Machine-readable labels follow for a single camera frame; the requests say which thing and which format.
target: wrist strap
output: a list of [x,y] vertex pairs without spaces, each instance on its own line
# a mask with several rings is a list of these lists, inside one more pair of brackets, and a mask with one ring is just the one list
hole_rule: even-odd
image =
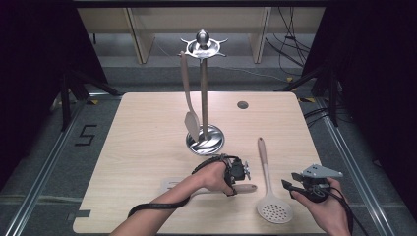
[[[195,173],[197,173],[197,171],[201,170],[206,165],[212,164],[212,163],[217,162],[217,161],[222,161],[226,165],[226,171],[229,171],[230,167],[223,161],[223,158],[225,158],[225,157],[226,158],[236,158],[236,156],[227,156],[227,155],[223,155],[223,154],[222,155],[216,155],[216,156],[214,156],[210,159],[207,159],[207,160],[203,161],[203,163],[198,165],[191,174],[195,174]],[[231,183],[227,183],[227,185],[229,185],[233,189],[233,192],[234,192],[233,195],[235,195],[236,191],[231,186]],[[141,209],[172,209],[172,208],[183,207],[189,200],[190,200],[190,197],[188,197],[187,199],[185,199],[181,202],[174,203],[174,204],[140,204],[140,205],[137,205],[137,206],[133,207],[129,211],[128,218],[130,216],[132,216],[136,211],[141,210]]]
[[132,214],[134,214],[136,211],[141,210],[141,209],[172,209],[172,208],[183,207],[189,200],[190,200],[190,197],[188,197],[187,199],[185,199],[185,200],[183,200],[179,203],[175,203],[175,204],[141,204],[141,205],[137,205],[129,211],[128,218],[130,216],[132,216]]

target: wrist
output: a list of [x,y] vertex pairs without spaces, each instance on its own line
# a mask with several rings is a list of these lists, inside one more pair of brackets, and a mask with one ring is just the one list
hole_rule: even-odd
[[349,230],[347,229],[340,229],[340,230],[332,230],[328,232],[328,236],[351,236]]

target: cabinet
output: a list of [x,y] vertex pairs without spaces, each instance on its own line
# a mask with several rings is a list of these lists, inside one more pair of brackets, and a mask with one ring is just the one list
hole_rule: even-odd
[[[315,33],[325,8],[295,8],[297,33]],[[286,33],[290,8],[119,8],[79,9],[89,33],[129,33],[140,64],[146,63],[156,33],[246,33],[255,63],[261,63],[267,33]]]

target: forearm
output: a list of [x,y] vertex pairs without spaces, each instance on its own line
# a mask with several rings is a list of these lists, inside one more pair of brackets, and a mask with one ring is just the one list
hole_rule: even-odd
[[[178,203],[190,197],[202,187],[201,178],[191,175],[170,191],[152,200],[155,204]],[[126,219],[112,233],[112,236],[148,236],[155,235],[175,209],[144,209]]]

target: wooden spatula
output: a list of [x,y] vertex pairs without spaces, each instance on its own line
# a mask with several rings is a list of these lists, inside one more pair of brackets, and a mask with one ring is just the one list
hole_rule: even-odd
[[195,142],[198,142],[200,132],[200,120],[196,112],[194,111],[193,106],[191,105],[187,56],[184,54],[183,51],[181,51],[181,75],[184,85],[185,97],[187,99],[188,109],[190,110],[189,112],[187,112],[185,116],[184,123],[193,140]]

